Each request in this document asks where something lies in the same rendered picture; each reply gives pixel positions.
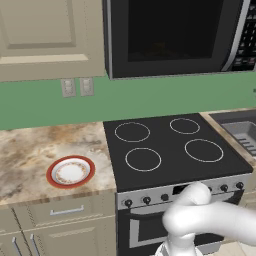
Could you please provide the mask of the beige wall cupboard door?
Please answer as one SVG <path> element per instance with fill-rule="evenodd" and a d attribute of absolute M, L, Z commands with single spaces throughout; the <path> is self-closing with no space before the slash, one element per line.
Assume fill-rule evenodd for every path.
<path fill-rule="evenodd" d="M 102 0 L 0 0 L 0 82 L 103 74 Z"/>

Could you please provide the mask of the black oven door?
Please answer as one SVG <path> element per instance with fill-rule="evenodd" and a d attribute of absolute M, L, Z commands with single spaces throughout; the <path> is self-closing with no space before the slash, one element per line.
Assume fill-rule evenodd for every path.
<path fill-rule="evenodd" d="M 211 202 L 223 201 L 238 205 L 241 197 L 241 191 L 235 191 L 225 194 L 212 195 Z M 118 195 L 118 210 L 117 210 L 117 252 L 118 256 L 150 256 L 154 255 L 158 246 L 167 237 L 167 231 L 162 224 L 162 216 L 165 212 L 151 214 L 133 214 L 134 208 L 146 207 L 156 204 L 171 203 L 175 196 L 169 195 L 168 201 L 162 201 L 161 195 L 153 198 L 153 195 L 129 196 L 121 199 Z M 146 205 L 143 202 L 144 197 L 150 197 L 151 202 Z M 124 202 L 131 199 L 133 204 L 131 207 L 125 206 Z M 217 252 L 221 246 L 224 237 L 211 233 L 196 235 L 195 245 L 205 254 Z"/>

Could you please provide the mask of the red rimmed white plate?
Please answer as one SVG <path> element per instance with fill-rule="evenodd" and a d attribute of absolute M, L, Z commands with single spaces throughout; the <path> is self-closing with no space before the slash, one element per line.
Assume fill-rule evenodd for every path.
<path fill-rule="evenodd" d="M 69 155 L 54 161 L 46 172 L 49 184 L 60 189 L 72 189 L 89 182 L 95 174 L 95 164 L 85 156 Z"/>

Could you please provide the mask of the grey steel sink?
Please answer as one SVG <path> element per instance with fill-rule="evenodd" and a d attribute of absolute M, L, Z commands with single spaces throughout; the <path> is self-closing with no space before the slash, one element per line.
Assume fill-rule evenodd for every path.
<path fill-rule="evenodd" d="M 256 109 L 211 114 L 254 159 L 256 159 Z"/>

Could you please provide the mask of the beige base cupboard door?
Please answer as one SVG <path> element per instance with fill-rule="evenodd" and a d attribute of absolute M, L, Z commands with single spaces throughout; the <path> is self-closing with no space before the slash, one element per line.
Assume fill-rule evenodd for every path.
<path fill-rule="evenodd" d="M 12 238 L 16 236 L 17 242 L 22 250 L 23 256 L 30 256 L 30 252 L 27 249 L 25 240 L 20 232 L 0 235 L 0 256 L 19 256 L 12 244 Z"/>
<path fill-rule="evenodd" d="M 36 256 L 32 233 L 41 256 L 116 256 L 114 215 L 26 230 L 24 235 Z"/>

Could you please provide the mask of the white wall outlet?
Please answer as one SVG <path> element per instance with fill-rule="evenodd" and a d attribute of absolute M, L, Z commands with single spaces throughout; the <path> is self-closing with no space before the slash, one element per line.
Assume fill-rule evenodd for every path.
<path fill-rule="evenodd" d="M 76 96 L 76 86 L 74 79 L 61 80 L 62 95 L 64 98 Z"/>
<path fill-rule="evenodd" d="M 94 83 L 92 78 L 80 78 L 80 94 L 82 96 L 94 95 Z"/>

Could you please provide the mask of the beige drawer front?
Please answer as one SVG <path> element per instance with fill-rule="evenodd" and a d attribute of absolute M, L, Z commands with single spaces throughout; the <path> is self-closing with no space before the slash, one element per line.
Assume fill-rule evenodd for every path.
<path fill-rule="evenodd" d="M 81 205 L 84 205 L 83 212 L 50 216 L 50 210 L 74 209 L 79 208 Z M 76 219 L 109 216 L 115 213 L 115 196 L 111 193 L 106 193 L 32 205 L 29 207 L 29 213 L 33 218 L 35 227 Z"/>

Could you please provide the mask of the black electric stove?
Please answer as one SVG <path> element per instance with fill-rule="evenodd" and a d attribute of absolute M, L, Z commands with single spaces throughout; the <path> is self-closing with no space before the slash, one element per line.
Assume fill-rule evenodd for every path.
<path fill-rule="evenodd" d="M 211 195 L 244 193 L 253 167 L 198 113 L 103 123 L 121 199 L 170 194 L 195 181 Z M 239 190 L 236 183 L 243 182 Z M 220 186 L 228 185 L 223 192 Z"/>

